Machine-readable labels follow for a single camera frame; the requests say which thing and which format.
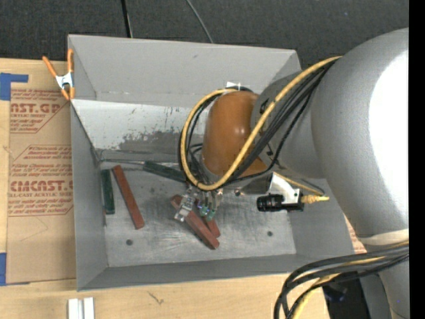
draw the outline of black cable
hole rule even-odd
[[[349,273],[343,273],[341,275],[336,276],[335,278],[331,279],[330,281],[315,285],[315,286],[311,286],[309,289],[307,289],[304,293],[301,294],[301,296],[298,297],[298,299],[294,302],[294,304],[291,307],[291,310],[288,311],[288,313],[286,314],[286,319],[292,319],[292,316],[294,315],[296,308],[299,306],[299,304],[301,303],[301,301],[303,300],[303,298],[312,290],[316,289],[316,288],[320,288],[320,287],[324,287],[327,286],[331,283],[341,283],[341,282],[347,282],[347,281],[352,281],[352,280],[357,280],[359,278],[363,278],[365,276],[369,276],[371,274],[376,274],[378,272],[382,272],[390,267],[393,267],[395,265],[398,265],[400,263],[403,263],[404,261],[407,261],[409,259],[409,254],[405,254],[399,257],[396,257],[394,259],[392,259],[391,261],[388,261],[387,263],[383,263],[378,267],[375,268],[371,268],[370,270],[367,270],[365,272],[349,272]],[[278,311],[277,311],[277,316],[276,316],[276,312],[274,312],[275,316],[274,318],[278,319],[279,318],[279,309],[280,307],[278,306]]]
[[[282,296],[282,306],[284,308],[284,312],[287,313],[289,308],[288,308],[288,303],[286,301],[286,296],[293,290],[295,289],[297,286],[304,284],[306,282],[309,282],[311,280],[315,280],[317,278],[322,278],[324,276],[327,275],[332,275],[332,274],[337,274],[337,273],[349,273],[349,272],[360,272],[363,270],[369,270],[370,268],[378,268],[380,266],[383,266],[385,263],[393,261],[394,259],[397,258],[385,258],[385,259],[381,259],[379,261],[371,261],[371,262],[363,262],[363,263],[358,263],[355,265],[342,265],[342,266],[337,266],[337,267],[331,267],[331,268],[327,268],[327,269],[323,269],[323,270],[319,270],[317,272],[313,272],[310,273],[308,275],[302,276],[301,278],[298,278],[297,280],[293,281],[293,282],[289,282],[287,283],[286,287],[284,289],[282,289],[282,292],[280,293]]]
[[[299,105],[299,103],[306,97],[306,95],[309,93],[309,91],[305,91],[293,104],[292,107],[287,110],[287,112],[284,114],[284,120],[288,118],[288,116],[294,111],[294,109]],[[273,136],[276,134],[276,132],[268,132],[264,133],[262,137],[260,138],[260,141],[254,146],[254,148],[251,150],[251,152],[248,154],[248,156],[244,159],[244,161],[239,165],[238,169],[232,174],[232,176],[229,178],[228,183],[232,183],[233,181],[236,181],[239,176],[241,176],[254,162],[254,160],[258,157],[258,155],[261,154],[263,149],[266,147],[268,142],[273,138]]]
[[[128,12],[127,12],[126,0],[120,0],[120,1],[121,1],[121,8],[122,8],[122,15],[124,16],[124,23],[126,24],[127,38],[133,38],[133,31],[130,25],[130,17],[128,16]]]
[[[408,245],[401,245],[398,247],[390,247],[387,249],[381,249],[378,251],[374,251],[374,252],[367,252],[367,253],[362,253],[362,254],[354,254],[354,255],[345,255],[342,257],[334,257],[334,258],[329,258],[329,259],[323,259],[320,261],[315,261],[312,263],[309,263],[307,265],[301,266],[299,268],[297,268],[295,271],[293,271],[289,277],[287,277],[287,279],[285,280],[285,283],[282,287],[282,291],[280,293],[280,297],[278,297],[278,300],[280,301],[280,303],[282,304],[282,306],[284,307],[284,311],[285,313],[287,312],[286,310],[288,309],[288,305],[286,304],[286,297],[283,295],[287,295],[293,288],[295,288],[297,285],[299,285],[300,283],[297,284],[292,284],[292,282],[294,281],[294,279],[296,279],[299,275],[308,272],[309,270],[312,269],[317,269],[320,267],[324,267],[324,266],[330,266],[330,265],[336,265],[336,264],[342,264],[342,263],[351,263],[354,261],[362,261],[365,259],[371,259],[371,258],[377,258],[377,257],[382,257],[385,256],[387,258],[389,257],[398,257],[400,255],[405,255],[406,253],[408,253]],[[330,274],[334,274],[335,271],[337,269],[334,268],[332,270],[330,270]],[[319,272],[314,272],[315,274],[311,273],[308,276],[315,276],[314,278],[318,277],[318,273]]]
[[[295,116],[295,117],[294,117],[294,119],[292,120],[292,123],[290,124],[289,128],[286,130],[286,133],[285,133],[285,134],[284,134],[284,136],[282,137],[282,139],[281,139],[281,141],[280,141],[280,144],[279,144],[279,146],[278,146],[278,148],[277,148],[277,150],[276,150],[276,154],[275,154],[275,156],[274,156],[274,158],[273,158],[273,160],[272,160],[271,164],[268,166],[268,168],[267,168],[267,169],[265,169],[265,170],[263,170],[263,171],[261,171],[261,172],[259,172],[259,173],[255,173],[255,174],[253,174],[253,175],[244,176],[244,177],[239,177],[239,178],[236,178],[236,179],[234,179],[234,180],[232,180],[232,181],[227,181],[227,182],[223,185],[223,187],[225,187],[225,186],[227,186],[227,185],[229,185],[229,184],[232,184],[232,183],[245,181],[246,179],[252,179],[252,178],[254,178],[254,177],[258,177],[258,176],[264,175],[265,173],[268,173],[268,172],[269,172],[269,171],[270,171],[270,170],[271,170],[271,169],[275,166],[276,162],[278,161],[278,157],[279,157],[280,151],[282,150],[282,148],[283,148],[283,146],[284,146],[284,144],[285,144],[285,142],[286,142],[287,138],[289,137],[289,135],[290,135],[290,133],[291,133],[292,129],[294,128],[294,126],[295,126],[296,122],[298,121],[298,118],[301,116],[301,114],[303,113],[303,111],[304,111],[304,110],[305,110],[305,108],[307,107],[308,102],[309,102],[309,96],[308,96],[307,100],[304,102],[303,106],[299,109],[298,113],[296,114],[296,116]]]
[[[284,103],[284,105],[282,105],[278,114],[271,121],[270,125],[262,134],[261,138],[254,146],[250,154],[246,157],[246,159],[244,159],[244,161],[239,165],[238,169],[232,174],[229,179],[229,182],[237,179],[237,177],[242,175],[251,166],[251,164],[261,154],[261,152],[264,150],[264,148],[267,146],[267,144],[282,126],[282,124],[288,119],[288,116],[294,111],[296,107],[298,107],[299,103],[305,97],[305,95],[313,93],[317,85],[320,83],[321,78],[324,76],[327,70],[329,70],[332,64],[333,63],[331,62],[320,70],[314,72],[298,86],[298,88],[294,91],[290,98]],[[292,100],[301,92],[301,97],[299,97],[295,102],[292,103]]]
[[[192,9],[192,12],[195,14],[196,18],[198,19],[199,23],[201,24],[205,34],[208,37],[208,40],[210,41],[211,44],[214,44],[213,38],[211,37],[210,33],[208,32],[207,28],[205,27],[204,22],[202,21],[201,17],[199,16],[197,10],[193,7],[192,3],[190,0],[185,0],[187,2],[187,4],[189,5],[189,7]]]
[[[203,169],[201,168],[200,163],[198,162],[198,160],[195,158],[195,154],[202,149],[202,144],[195,144],[193,145],[191,148],[189,148],[189,154],[191,156],[191,164],[193,164],[193,167],[195,169],[195,173],[201,177],[204,181],[206,182],[210,182],[209,178],[207,175],[205,175]]]
[[[186,148],[188,148],[191,145],[191,140],[192,140],[192,136],[193,136],[193,132],[195,130],[195,127],[197,125],[199,116],[202,114],[203,110],[205,110],[212,102],[214,102],[214,100],[216,100],[219,96],[221,96],[221,94],[217,94],[216,96],[212,96],[211,98],[209,98],[208,100],[206,100],[197,110],[197,114],[195,115],[195,117],[193,118],[193,121],[191,122],[191,130],[189,132],[189,136],[187,138],[187,146]]]

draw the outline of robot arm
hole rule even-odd
[[[273,83],[260,96],[244,92],[239,109],[231,106],[232,94],[218,99],[207,122],[201,162],[204,175],[218,180],[210,190],[226,187],[231,174],[255,175],[270,166],[270,153],[275,153],[273,170],[327,180],[369,252],[408,240],[408,29],[367,41],[326,66],[323,76],[306,87],[311,91],[307,102],[296,104],[292,117],[279,124],[274,122],[278,115],[267,114],[267,107],[290,78]],[[290,94],[285,98],[295,100]],[[223,122],[226,115],[231,117]],[[258,131],[261,121],[277,130],[256,160],[245,164],[250,171],[238,173],[253,150],[250,138],[256,136],[258,143],[265,136]],[[407,261],[380,273],[393,319],[410,318],[408,271]]]

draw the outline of small object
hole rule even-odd
[[[69,299],[68,319],[94,319],[94,298]]]
[[[203,205],[200,209],[199,209],[199,215],[200,216],[207,216],[208,214],[208,205]]]
[[[342,302],[347,293],[347,287],[334,282],[333,284],[323,286],[323,294],[329,302]]]
[[[104,209],[107,215],[115,214],[114,194],[112,191],[112,181],[110,170],[105,169],[100,172],[102,180],[102,195],[104,200]]]
[[[53,68],[53,65],[50,63],[49,59],[46,56],[42,57],[42,61],[46,64],[49,72],[56,78],[58,85],[61,89],[62,95],[66,100],[74,99],[75,97],[75,87],[74,87],[74,51],[68,49],[67,61],[68,61],[68,73],[64,76],[58,76],[56,70]],[[65,90],[65,86],[69,86],[69,92]]]
[[[207,221],[212,221],[214,215],[215,215],[215,209],[210,209],[210,211],[208,212],[208,215],[207,215]]]
[[[188,195],[183,196],[180,201],[180,206],[176,214],[174,215],[174,218],[176,220],[179,220],[180,222],[183,222],[186,216],[192,211],[193,202],[195,202],[195,200],[192,197]]]
[[[284,197],[286,203],[298,203],[300,200],[299,189],[294,189],[289,183],[288,178],[276,172],[272,174],[268,194],[278,194]]]
[[[303,211],[304,203],[299,201],[298,203],[285,203],[285,197],[283,195],[268,194],[257,198],[257,209],[259,211]]]
[[[175,195],[171,198],[171,204],[175,209],[180,208],[180,203],[182,201],[180,195]],[[217,238],[210,232],[208,227],[203,223],[203,220],[196,215],[194,211],[190,211],[185,217],[185,222],[194,230],[194,232],[201,238],[204,244],[206,244],[211,249],[217,249],[220,245]]]
[[[141,216],[139,207],[134,199],[133,193],[131,192],[130,186],[124,175],[124,171],[120,165],[116,165],[112,168],[115,179],[117,181],[118,187],[120,188],[122,197],[127,205],[128,212],[133,220],[134,227],[136,229],[141,229],[145,225],[145,221]]]

